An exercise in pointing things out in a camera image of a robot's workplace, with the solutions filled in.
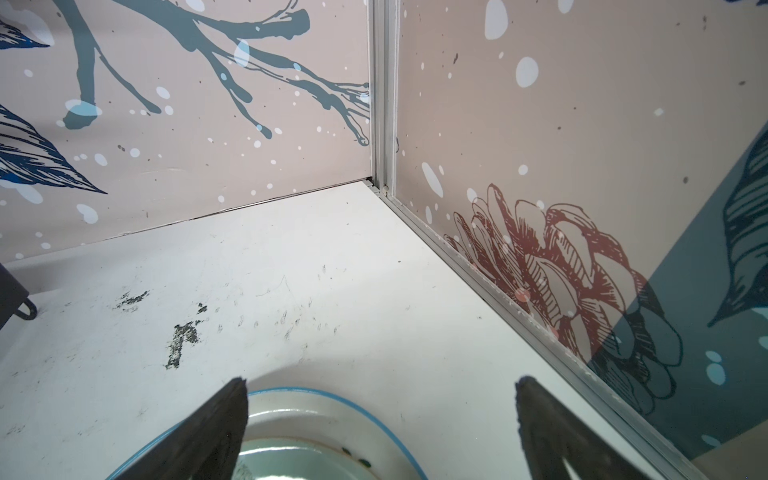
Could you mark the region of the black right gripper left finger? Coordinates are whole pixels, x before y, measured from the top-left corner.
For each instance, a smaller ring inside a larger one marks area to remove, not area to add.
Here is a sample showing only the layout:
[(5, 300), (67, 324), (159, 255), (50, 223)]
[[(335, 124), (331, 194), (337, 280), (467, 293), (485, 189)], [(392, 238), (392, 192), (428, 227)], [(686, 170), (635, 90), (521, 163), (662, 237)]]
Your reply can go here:
[(230, 479), (248, 420), (246, 381), (236, 377), (120, 471), (118, 479)]

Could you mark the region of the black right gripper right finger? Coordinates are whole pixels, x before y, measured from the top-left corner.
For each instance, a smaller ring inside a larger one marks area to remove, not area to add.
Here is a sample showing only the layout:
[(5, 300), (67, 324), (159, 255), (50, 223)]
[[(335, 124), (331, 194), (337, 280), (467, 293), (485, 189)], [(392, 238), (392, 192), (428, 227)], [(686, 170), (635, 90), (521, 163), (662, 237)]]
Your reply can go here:
[(531, 377), (516, 383), (519, 435), (535, 480), (645, 479), (588, 425)]

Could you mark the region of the pale green plate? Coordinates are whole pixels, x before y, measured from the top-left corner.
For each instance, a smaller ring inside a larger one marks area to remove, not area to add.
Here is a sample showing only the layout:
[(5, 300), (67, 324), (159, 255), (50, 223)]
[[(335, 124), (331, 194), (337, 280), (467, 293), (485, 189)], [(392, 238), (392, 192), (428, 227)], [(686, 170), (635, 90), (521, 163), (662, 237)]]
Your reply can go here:
[(326, 446), (300, 439), (244, 441), (232, 479), (376, 479), (363, 464)]

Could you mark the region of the white patterned plate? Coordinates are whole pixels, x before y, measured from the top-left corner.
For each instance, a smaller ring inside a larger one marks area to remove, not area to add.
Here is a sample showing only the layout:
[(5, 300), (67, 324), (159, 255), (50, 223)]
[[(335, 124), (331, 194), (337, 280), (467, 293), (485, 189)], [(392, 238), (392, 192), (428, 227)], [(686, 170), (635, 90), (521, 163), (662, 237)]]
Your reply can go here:
[[(426, 476), (404, 443), (375, 416), (350, 400), (299, 387), (247, 389), (247, 397), (249, 409), (243, 442), (277, 437), (306, 440), (350, 456), (367, 467), (376, 479)], [(126, 460), (111, 473), (111, 478), (118, 479), (116, 475), (130, 461), (162, 440), (179, 423)]]

